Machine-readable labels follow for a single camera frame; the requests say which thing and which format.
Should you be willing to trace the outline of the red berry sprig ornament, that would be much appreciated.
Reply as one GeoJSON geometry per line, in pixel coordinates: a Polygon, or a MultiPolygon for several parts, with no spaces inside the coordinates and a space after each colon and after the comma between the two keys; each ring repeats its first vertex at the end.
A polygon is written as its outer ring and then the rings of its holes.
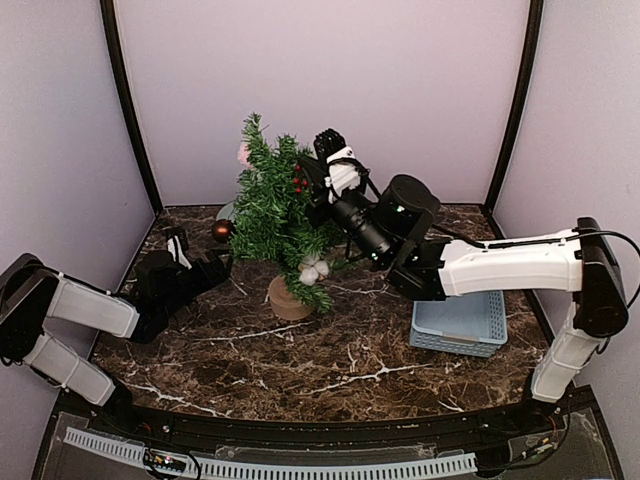
{"type": "Polygon", "coordinates": [[[300,164],[294,167],[293,185],[296,194],[301,194],[309,189],[306,173],[300,164]]]}

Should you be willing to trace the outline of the dark red bauble ornament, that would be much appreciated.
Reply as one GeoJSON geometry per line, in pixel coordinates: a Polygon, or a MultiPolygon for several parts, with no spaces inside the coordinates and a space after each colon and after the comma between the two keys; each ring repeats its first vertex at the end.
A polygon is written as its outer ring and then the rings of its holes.
{"type": "Polygon", "coordinates": [[[213,239],[221,244],[227,244],[235,233],[235,226],[230,219],[216,220],[212,226],[213,239]]]}

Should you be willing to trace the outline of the small green christmas tree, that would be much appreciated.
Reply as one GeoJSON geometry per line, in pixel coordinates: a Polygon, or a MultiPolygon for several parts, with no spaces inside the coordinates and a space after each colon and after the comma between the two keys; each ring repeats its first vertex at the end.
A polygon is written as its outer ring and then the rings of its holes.
{"type": "Polygon", "coordinates": [[[312,151],[289,134],[268,142],[261,119],[260,114],[251,113],[243,122],[248,166],[238,178],[231,237],[234,257],[276,264],[296,300],[326,313],[332,306],[329,294],[318,284],[303,284],[299,266],[306,259],[326,259],[346,242],[346,234],[333,222],[311,225],[306,215],[309,189],[294,179],[302,177],[296,172],[298,158],[312,151]]]}

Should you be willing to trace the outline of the pink pompom ornament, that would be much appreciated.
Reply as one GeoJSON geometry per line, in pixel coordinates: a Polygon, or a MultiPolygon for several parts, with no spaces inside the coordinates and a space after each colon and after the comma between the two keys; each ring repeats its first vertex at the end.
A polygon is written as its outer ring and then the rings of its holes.
{"type": "Polygon", "coordinates": [[[242,142],[237,152],[237,160],[245,168],[248,168],[250,166],[250,155],[251,151],[249,149],[249,146],[245,142],[242,142]]]}

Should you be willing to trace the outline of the white cotton ball ornament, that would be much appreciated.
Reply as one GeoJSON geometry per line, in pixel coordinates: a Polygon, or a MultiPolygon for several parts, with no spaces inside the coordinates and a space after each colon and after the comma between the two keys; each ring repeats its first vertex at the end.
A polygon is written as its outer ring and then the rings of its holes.
{"type": "Polygon", "coordinates": [[[329,263],[319,255],[305,257],[298,269],[300,271],[299,281],[307,286],[313,286],[330,274],[329,263]]]}

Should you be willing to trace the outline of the light blue plastic basket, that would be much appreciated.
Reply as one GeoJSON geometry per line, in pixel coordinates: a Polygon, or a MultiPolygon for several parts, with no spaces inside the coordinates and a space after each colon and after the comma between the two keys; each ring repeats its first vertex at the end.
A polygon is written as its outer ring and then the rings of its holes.
{"type": "Polygon", "coordinates": [[[416,301],[410,330],[412,347],[491,357],[508,340],[502,291],[416,301]]]}

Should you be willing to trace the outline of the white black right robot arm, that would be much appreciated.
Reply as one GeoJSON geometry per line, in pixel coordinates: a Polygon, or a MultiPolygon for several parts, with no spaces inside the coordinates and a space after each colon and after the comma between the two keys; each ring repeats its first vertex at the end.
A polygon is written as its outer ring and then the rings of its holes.
{"type": "Polygon", "coordinates": [[[521,434],[534,432],[599,346],[629,320],[620,266],[591,217],[573,229],[524,239],[473,241],[452,233],[430,238],[439,200],[418,179],[392,178],[369,200],[368,170],[348,149],[326,160],[307,155],[295,166],[309,189],[314,226],[334,222],[388,282],[410,300],[442,301],[491,290],[558,290],[573,296],[560,333],[534,369],[531,396],[510,413],[521,434]]]}

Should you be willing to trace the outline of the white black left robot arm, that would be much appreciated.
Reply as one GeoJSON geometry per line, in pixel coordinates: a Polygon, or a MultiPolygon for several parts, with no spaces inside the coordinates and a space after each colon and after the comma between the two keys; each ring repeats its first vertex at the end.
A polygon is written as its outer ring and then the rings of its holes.
{"type": "Polygon", "coordinates": [[[88,326],[134,343],[148,344],[170,318],[199,295],[224,283],[232,263],[209,251],[194,261],[167,250],[147,254],[136,266],[136,284],[115,294],[45,266],[25,253],[1,274],[1,361],[24,363],[87,402],[120,436],[141,427],[131,394],[115,378],[44,327],[48,318],[88,326]]]}

